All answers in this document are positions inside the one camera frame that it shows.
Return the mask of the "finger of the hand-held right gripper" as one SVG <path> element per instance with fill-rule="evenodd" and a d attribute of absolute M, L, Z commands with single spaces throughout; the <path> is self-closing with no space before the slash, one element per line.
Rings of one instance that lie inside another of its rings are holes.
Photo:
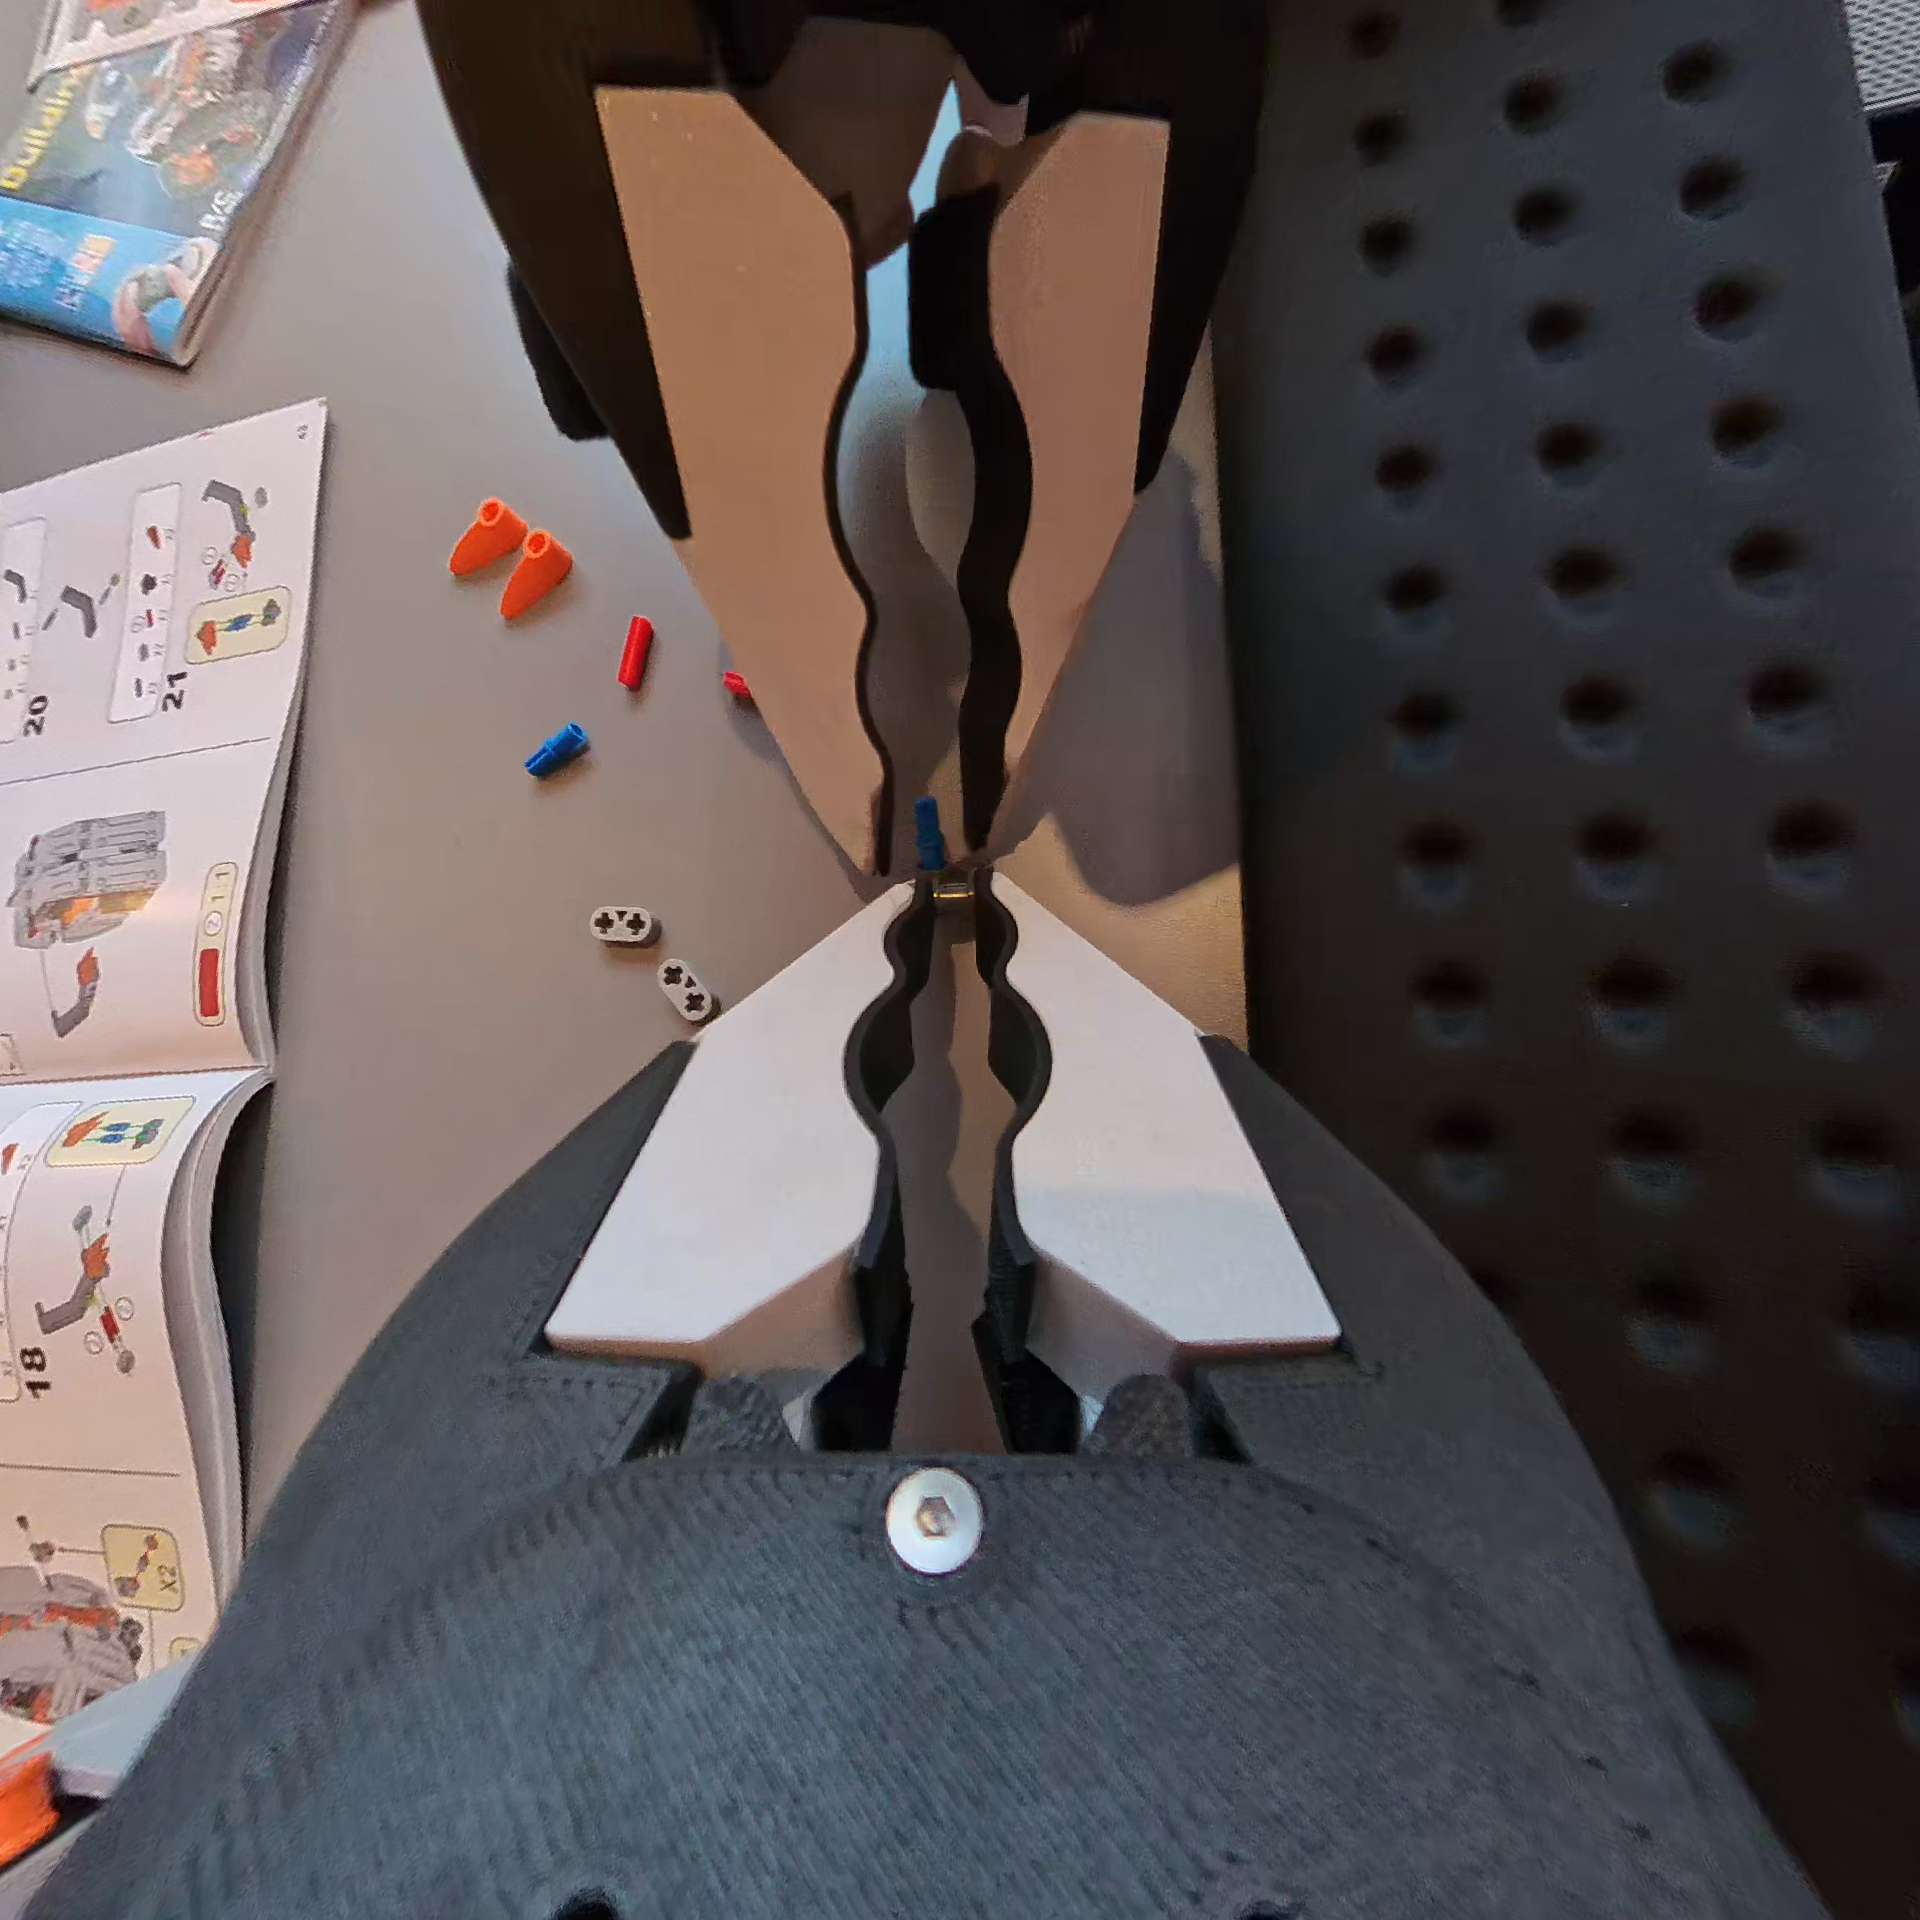
<path fill-rule="evenodd" d="M 955 200 L 966 831 L 984 849 L 1136 503 L 1169 127 L 1079 111 Z"/>
<path fill-rule="evenodd" d="M 886 873 L 891 767 L 864 707 L 873 597 L 838 449 L 867 358 L 843 207 L 721 89 L 595 96 L 688 532 L 682 563 L 833 841 Z"/>

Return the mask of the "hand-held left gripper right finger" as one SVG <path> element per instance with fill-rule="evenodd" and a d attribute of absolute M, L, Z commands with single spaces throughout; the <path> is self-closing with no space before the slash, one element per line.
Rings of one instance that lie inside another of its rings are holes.
<path fill-rule="evenodd" d="M 1015 1104 L 975 1321 L 1003 1445 L 1076 1452 L 1142 1376 L 1332 1353 L 1332 1303 L 1220 1076 L 1247 1056 L 994 871 L 975 932 Z"/>

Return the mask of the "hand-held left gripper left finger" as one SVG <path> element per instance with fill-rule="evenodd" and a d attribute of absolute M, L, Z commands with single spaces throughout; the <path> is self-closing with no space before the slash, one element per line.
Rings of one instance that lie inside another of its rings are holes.
<path fill-rule="evenodd" d="M 891 1445 L 915 1307 L 882 1108 L 931 949 L 934 883 L 903 883 L 670 1052 L 552 1348 L 753 1376 L 802 1445 Z"/>

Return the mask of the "grey orange brick robot model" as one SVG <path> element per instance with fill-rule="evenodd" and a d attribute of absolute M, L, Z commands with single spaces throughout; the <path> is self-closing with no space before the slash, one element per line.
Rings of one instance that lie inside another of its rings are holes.
<path fill-rule="evenodd" d="M 201 1657 L 191 1640 L 168 1665 L 42 1728 L 3 1760 L 3 1865 L 54 1837 L 71 1804 L 104 1804 L 127 1781 Z"/>

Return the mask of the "grey desk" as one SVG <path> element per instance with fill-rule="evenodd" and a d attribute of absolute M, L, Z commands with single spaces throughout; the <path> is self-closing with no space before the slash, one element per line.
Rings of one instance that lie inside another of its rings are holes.
<path fill-rule="evenodd" d="M 496 228 L 414 4 L 363 4 L 273 216 L 177 372 L 6 329 L 6 488 L 327 399 L 298 756 L 273 887 L 276 1078 L 232 1129 L 214 1214 L 248 1545 L 370 1337 L 454 1238 L 687 1030 L 656 967 L 601 951 L 595 905 L 659 912 L 726 1007 L 873 896 L 796 788 L 610 443 L 572 443 L 521 350 Z M 870 277 L 841 515 L 881 609 L 873 709 L 910 803 L 961 798 L 970 631 L 945 575 L 966 420 L 906 353 L 906 256 Z M 1247 1043 L 1240 796 L 1203 347 L 1159 477 L 1010 793 L 994 864 L 1186 1019 Z M 572 548 L 527 622 L 447 558 L 482 495 Z M 634 614 L 644 683 L 618 683 Z M 547 781 L 563 724 L 593 750 Z M 971 1321 L 992 1149 L 967 925 L 938 925 L 918 1071 L 887 1108 L 918 1292 L 897 1445 L 1001 1452 Z"/>

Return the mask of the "person's right hand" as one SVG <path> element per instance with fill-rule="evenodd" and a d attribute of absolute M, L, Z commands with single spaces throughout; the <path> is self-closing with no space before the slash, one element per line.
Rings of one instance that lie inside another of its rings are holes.
<path fill-rule="evenodd" d="M 855 261 L 862 272 L 906 248 L 915 221 L 931 204 L 934 180 L 961 134 L 984 134 L 1015 145 L 1027 133 L 1034 96 L 992 96 L 955 67 L 940 94 L 931 87 L 891 87 L 882 96 L 841 108 L 831 119 L 833 176 L 826 193 L 848 199 Z"/>

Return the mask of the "closed blue booklet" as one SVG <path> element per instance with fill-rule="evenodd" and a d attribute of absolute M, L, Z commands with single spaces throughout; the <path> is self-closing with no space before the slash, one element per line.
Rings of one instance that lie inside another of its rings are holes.
<path fill-rule="evenodd" d="M 73 67 L 6 136 L 6 323 L 191 368 L 356 4 Z"/>

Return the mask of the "black perforated chair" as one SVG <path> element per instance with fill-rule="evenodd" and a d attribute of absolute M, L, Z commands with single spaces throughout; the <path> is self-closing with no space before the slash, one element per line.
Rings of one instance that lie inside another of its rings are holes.
<path fill-rule="evenodd" d="M 1840 4 L 1276 4 L 1216 305 L 1256 1052 L 1915 1915 L 1915 382 Z"/>

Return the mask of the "open white instruction booklet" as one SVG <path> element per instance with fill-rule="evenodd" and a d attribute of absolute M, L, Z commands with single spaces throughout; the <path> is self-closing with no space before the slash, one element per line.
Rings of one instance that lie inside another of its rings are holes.
<path fill-rule="evenodd" d="M 246 1533 L 210 1253 L 330 409 L 6 493 L 3 1750 L 191 1660 Z"/>

